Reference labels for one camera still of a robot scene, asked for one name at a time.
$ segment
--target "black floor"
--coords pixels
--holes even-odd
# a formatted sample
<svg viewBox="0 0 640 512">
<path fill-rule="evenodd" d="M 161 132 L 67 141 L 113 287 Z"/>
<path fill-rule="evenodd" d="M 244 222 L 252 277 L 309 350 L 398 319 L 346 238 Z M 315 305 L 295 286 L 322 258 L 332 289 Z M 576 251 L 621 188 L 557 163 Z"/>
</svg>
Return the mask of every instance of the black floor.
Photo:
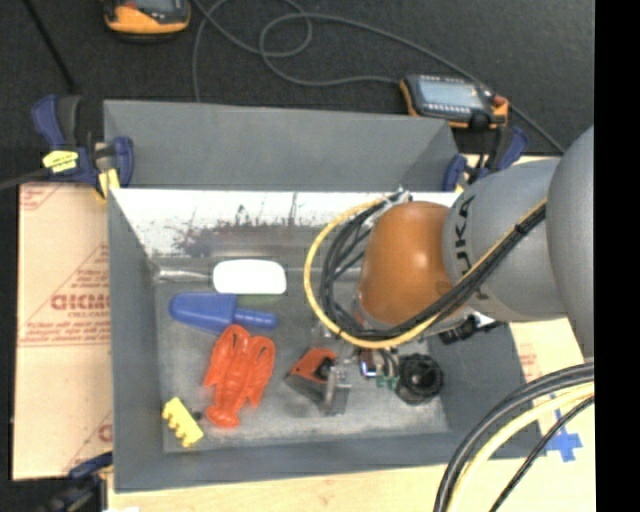
<svg viewBox="0 0 640 512">
<path fill-rule="evenodd" d="M 556 0 L 298 0 L 308 12 L 344 16 L 428 47 L 467 70 L 526 112 L 561 145 L 568 146 L 594 122 L 595 1 Z M 31 16 L 32 5 L 59 53 L 65 79 Z M 209 0 L 206 6 L 213 5 Z M 41 97 L 67 94 L 74 86 L 85 101 L 79 112 L 82 137 L 101 133 L 103 98 L 192 101 L 191 60 L 202 15 L 194 12 L 186 33 L 156 45 L 115 38 L 101 17 L 99 0 L 12 0 L 0 4 L 0 178 L 39 167 L 46 149 L 29 109 Z M 269 20 L 294 12 L 282 1 L 232 0 L 213 16 L 255 46 Z M 277 29 L 268 48 L 292 49 L 304 25 Z M 403 44 L 336 22 L 314 21 L 309 48 L 275 64 L 297 78 L 329 80 L 361 74 L 394 79 L 409 72 L 449 69 Z M 399 90 L 357 83 L 304 87 L 271 72 L 259 55 L 242 50 L 207 28 L 198 59 L 202 100 L 208 102 L 362 112 L 404 113 Z M 530 152 L 555 153 L 519 116 Z M 480 151 L 481 137 L 456 134 L 460 149 Z M 11 416 L 16 295 L 16 196 L 0 192 L 0 510 L 22 511 L 42 502 L 62 482 L 10 482 Z"/>
</svg>

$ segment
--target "white soap bar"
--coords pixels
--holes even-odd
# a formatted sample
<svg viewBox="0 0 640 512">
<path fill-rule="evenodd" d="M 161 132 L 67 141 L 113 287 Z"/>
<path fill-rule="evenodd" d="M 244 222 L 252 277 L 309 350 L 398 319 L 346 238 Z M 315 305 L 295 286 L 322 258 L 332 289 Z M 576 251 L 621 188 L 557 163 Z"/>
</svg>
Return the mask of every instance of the white soap bar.
<svg viewBox="0 0 640 512">
<path fill-rule="evenodd" d="M 275 261 L 228 260 L 214 267 L 213 287 L 218 293 L 280 295 L 287 291 L 287 276 Z"/>
</svg>

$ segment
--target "blue clamp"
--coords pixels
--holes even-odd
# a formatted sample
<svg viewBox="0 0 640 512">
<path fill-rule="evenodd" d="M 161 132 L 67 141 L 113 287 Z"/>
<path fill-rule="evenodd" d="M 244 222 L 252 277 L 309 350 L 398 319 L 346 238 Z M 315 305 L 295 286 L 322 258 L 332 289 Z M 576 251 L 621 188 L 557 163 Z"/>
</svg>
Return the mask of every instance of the blue clamp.
<svg viewBox="0 0 640 512">
<path fill-rule="evenodd" d="M 460 178 L 467 167 L 467 159 L 461 154 L 453 155 L 453 158 L 444 171 L 444 180 L 442 181 L 443 192 L 454 192 L 456 185 L 460 183 Z"/>
<path fill-rule="evenodd" d="M 133 176 L 133 142 L 128 137 L 116 137 L 107 148 L 98 151 L 91 158 L 86 147 L 76 144 L 74 135 L 79 102 L 79 96 L 58 98 L 52 94 L 38 101 L 31 109 L 35 128 L 47 141 L 51 151 L 68 150 L 77 154 L 77 159 L 65 170 L 49 169 L 49 180 L 86 183 L 104 195 L 105 190 L 100 183 L 103 171 L 92 160 L 98 156 L 113 156 L 119 185 L 126 187 Z"/>
<path fill-rule="evenodd" d="M 73 483 L 58 492 L 37 512 L 72 512 L 79 510 L 98 493 L 100 510 L 106 507 L 106 482 L 97 472 L 113 464 L 112 452 L 105 453 L 76 466 L 67 475 Z"/>
<path fill-rule="evenodd" d="M 504 150 L 498 163 L 495 165 L 496 171 L 502 171 L 517 162 L 522 154 L 529 146 L 529 137 L 520 128 L 514 126 L 511 128 L 511 143 Z"/>
</svg>

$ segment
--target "small black object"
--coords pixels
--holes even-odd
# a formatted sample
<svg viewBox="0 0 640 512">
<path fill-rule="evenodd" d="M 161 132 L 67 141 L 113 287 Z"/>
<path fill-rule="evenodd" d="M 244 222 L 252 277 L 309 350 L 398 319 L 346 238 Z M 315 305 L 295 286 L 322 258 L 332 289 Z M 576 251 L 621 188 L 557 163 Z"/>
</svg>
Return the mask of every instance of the small black object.
<svg viewBox="0 0 640 512">
<path fill-rule="evenodd" d="M 469 129 L 474 132 L 483 132 L 489 129 L 491 120 L 484 112 L 474 112 L 469 119 Z"/>
<path fill-rule="evenodd" d="M 443 373 L 433 358 L 412 354 L 400 358 L 400 379 L 396 395 L 409 405 L 419 405 L 438 394 L 443 384 Z"/>
<path fill-rule="evenodd" d="M 325 357 L 320 366 L 316 368 L 316 371 L 313 372 L 313 375 L 320 380 L 327 380 L 329 378 L 329 373 L 331 372 L 331 368 L 334 366 L 334 361 L 330 357 Z"/>
<path fill-rule="evenodd" d="M 467 319 L 459 326 L 448 331 L 441 332 L 439 334 L 440 340 L 445 345 L 450 345 L 456 341 L 466 340 L 470 338 L 478 331 L 478 321 L 473 315 L 468 316 Z"/>
</svg>

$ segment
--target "blue cross marking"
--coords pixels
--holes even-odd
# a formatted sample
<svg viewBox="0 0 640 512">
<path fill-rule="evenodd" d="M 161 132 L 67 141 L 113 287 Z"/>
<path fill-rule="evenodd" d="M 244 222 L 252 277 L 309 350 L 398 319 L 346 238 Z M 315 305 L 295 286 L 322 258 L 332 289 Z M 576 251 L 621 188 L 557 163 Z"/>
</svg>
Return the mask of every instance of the blue cross marking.
<svg viewBox="0 0 640 512">
<path fill-rule="evenodd" d="M 560 409 L 555 410 L 556 419 L 559 420 L 562 417 Z M 558 450 L 562 457 L 562 462 L 573 462 L 576 460 L 576 456 L 573 450 L 576 448 L 582 448 L 582 441 L 580 436 L 576 433 L 569 433 L 567 427 L 563 426 L 556 435 L 551 438 L 547 443 L 547 450 Z"/>
</svg>

